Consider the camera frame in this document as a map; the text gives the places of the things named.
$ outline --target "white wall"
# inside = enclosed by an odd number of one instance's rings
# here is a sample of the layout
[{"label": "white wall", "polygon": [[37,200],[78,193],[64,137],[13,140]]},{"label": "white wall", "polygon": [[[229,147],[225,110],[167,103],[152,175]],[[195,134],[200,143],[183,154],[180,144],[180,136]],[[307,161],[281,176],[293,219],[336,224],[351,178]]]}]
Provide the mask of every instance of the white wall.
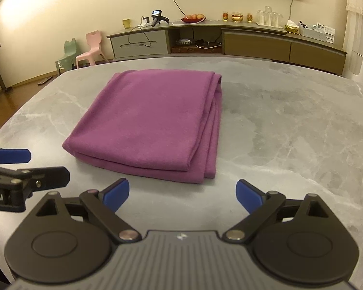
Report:
[{"label": "white wall", "polygon": [[[256,14],[271,5],[289,15],[291,0],[176,0],[185,13],[204,13],[218,19],[223,10]],[[336,29],[342,46],[346,25],[346,0],[294,0],[292,20],[321,22]],[[142,15],[162,9],[170,19],[181,18],[172,0],[2,0],[0,3],[0,72],[7,86],[55,70],[65,40],[76,38],[87,50],[85,34],[103,32],[103,49],[113,53],[108,34],[121,29],[122,19],[137,24]]]}]

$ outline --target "gray drawer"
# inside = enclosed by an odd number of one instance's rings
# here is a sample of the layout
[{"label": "gray drawer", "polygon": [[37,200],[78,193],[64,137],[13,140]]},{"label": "gray drawer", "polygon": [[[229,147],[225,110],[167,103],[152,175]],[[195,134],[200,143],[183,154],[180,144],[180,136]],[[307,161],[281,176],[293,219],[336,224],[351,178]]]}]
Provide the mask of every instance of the gray drawer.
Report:
[{"label": "gray drawer", "polygon": [[145,32],[145,34],[151,41],[152,45],[150,47],[144,46],[150,45],[150,43],[148,42],[148,39],[145,37],[144,33],[141,32],[111,38],[110,41],[113,47],[114,57],[117,59],[151,54],[168,54],[171,52],[168,44],[167,30]]}]

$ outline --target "cabinet drawer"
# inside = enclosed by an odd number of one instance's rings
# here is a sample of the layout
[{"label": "cabinet drawer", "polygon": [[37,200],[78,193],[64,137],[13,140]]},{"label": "cabinet drawer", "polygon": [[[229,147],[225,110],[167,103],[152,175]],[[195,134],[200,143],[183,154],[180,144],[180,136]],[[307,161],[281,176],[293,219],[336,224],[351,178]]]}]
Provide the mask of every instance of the cabinet drawer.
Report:
[{"label": "cabinet drawer", "polygon": [[168,45],[168,31],[157,30],[154,32],[135,33],[131,35],[119,36],[111,38],[111,45],[113,47],[114,57],[125,58],[144,56],[151,54],[168,54],[170,53]]},{"label": "cabinet drawer", "polygon": [[292,42],[290,63],[341,75],[345,64],[345,54],[317,46]]},{"label": "cabinet drawer", "polygon": [[288,62],[290,41],[260,34],[224,33],[224,54]]}]

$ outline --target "gray marble tabletop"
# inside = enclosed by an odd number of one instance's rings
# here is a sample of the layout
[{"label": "gray marble tabletop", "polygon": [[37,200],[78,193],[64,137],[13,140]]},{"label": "gray marble tabletop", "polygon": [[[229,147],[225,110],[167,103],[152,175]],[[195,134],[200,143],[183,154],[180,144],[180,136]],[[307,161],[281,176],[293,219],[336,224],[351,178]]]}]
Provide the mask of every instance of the gray marble tabletop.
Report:
[{"label": "gray marble tabletop", "polygon": [[[126,176],[77,161],[61,144],[116,72],[188,68],[223,75],[217,175],[203,185]],[[9,168],[64,165],[62,196],[103,189],[127,177],[131,194],[117,214],[142,234],[148,229],[222,233],[247,213],[235,198],[246,179],[288,198],[318,193],[360,247],[352,282],[363,290],[363,87],[302,67],[237,58],[182,57],[125,61],[64,73],[26,103],[1,129],[0,147],[28,148],[32,160]],[[0,212],[0,267],[12,279],[4,245],[45,193],[21,214]]]}]

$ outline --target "folded towel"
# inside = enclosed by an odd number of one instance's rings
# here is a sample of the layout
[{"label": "folded towel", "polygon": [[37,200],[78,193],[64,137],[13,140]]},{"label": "folded towel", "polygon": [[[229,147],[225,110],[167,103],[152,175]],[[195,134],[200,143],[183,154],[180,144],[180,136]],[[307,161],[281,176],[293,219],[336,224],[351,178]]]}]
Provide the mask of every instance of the folded towel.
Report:
[{"label": "folded towel", "polygon": [[215,177],[221,75],[189,70],[115,74],[63,148],[126,174],[202,183]]}]

